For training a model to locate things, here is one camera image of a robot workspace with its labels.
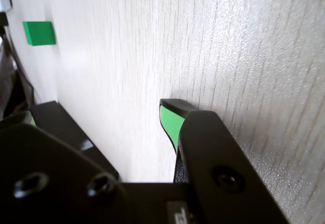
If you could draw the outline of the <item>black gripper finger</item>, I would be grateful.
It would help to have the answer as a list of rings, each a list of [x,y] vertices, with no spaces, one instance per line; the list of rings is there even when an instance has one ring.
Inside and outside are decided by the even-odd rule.
[[[192,188],[205,223],[287,223],[217,113],[161,99],[160,124],[176,153],[174,181]]]
[[[28,112],[1,121],[1,223],[134,223],[117,180],[34,126]]]

